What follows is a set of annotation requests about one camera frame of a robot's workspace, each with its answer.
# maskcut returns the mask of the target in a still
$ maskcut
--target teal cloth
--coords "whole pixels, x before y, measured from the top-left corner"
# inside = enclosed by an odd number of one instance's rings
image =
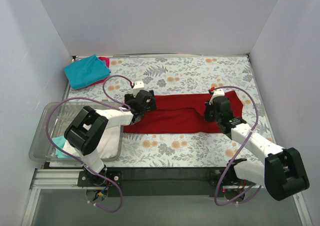
[[[70,86],[77,90],[100,81],[110,74],[110,69],[96,55],[71,63],[64,68]]]
[[[65,146],[65,142],[66,142],[66,139],[64,136],[61,136],[61,137],[54,137],[52,139],[52,141],[61,149],[64,148]],[[56,149],[55,150],[55,155],[57,158],[70,158],[69,156],[67,155],[64,155],[60,150]]]

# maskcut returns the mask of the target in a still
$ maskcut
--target orange flower print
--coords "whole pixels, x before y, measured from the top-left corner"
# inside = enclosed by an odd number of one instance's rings
[[[113,91],[115,89],[114,86],[108,86],[108,91]]]
[[[150,147],[150,145],[151,145],[151,143],[149,140],[145,140],[142,142],[142,147],[148,148],[148,147]]]
[[[235,152],[233,152],[233,151],[230,150],[230,149],[227,149],[226,151],[224,151],[224,153],[225,153],[225,155],[226,155],[227,157],[233,157],[234,154],[235,154]]]
[[[173,77],[168,77],[166,80],[167,80],[168,82],[173,82],[173,81],[174,81],[174,78],[173,78]]]
[[[178,149],[180,148],[180,142],[179,141],[174,141],[171,145],[173,148]]]

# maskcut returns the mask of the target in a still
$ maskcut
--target floral mat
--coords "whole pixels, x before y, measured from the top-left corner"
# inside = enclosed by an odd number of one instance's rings
[[[156,95],[207,93],[212,86],[238,86],[254,98],[259,111],[256,131],[272,140],[270,125],[260,100],[247,57],[183,57],[121,58],[110,60],[112,75],[120,74],[133,81],[143,80],[145,88]],[[126,80],[112,78],[105,86],[108,93],[124,99],[131,89]],[[252,125],[255,111],[250,99],[237,91],[244,107],[242,116]],[[89,97],[106,100],[102,84],[81,90],[70,89],[68,97]],[[211,167],[225,166],[239,144],[220,133],[194,134],[130,134],[122,139],[120,157],[107,166],[116,167]],[[261,163],[248,150],[240,157]]]

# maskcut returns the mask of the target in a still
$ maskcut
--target white enclosure wall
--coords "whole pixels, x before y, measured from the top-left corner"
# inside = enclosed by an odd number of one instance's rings
[[[0,0],[0,224],[20,225],[35,170],[28,151],[71,60],[40,0]]]
[[[279,0],[251,53],[277,143],[301,153],[310,179],[303,192],[319,225],[320,0]]]
[[[251,51],[277,0],[41,0],[72,55]]]

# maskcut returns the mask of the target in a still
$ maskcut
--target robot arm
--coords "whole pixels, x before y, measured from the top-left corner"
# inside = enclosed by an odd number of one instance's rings
[[[107,167],[99,157],[97,146],[108,128],[131,125],[139,122],[145,112],[156,108],[156,100],[153,91],[144,90],[144,83],[134,83],[133,93],[125,95],[126,104],[130,111],[119,110],[94,110],[85,106],[66,129],[64,137],[79,154],[84,171],[88,178],[96,185],[101,185],[104,180],[92,174],[87,167],[101,175],[105,175]]]
[[[244,142],[251,127],[242,118],[234,117],[230,101],[222,89],[212,93],[205,106],[206,121],[216,121],[222,133],[240,144]],[[264,186],[276,200],[309,188],[305,167],[296,149],[285,149],[255,132],[245,147],[264,165],[236,159],[230,167],[230,175]]]

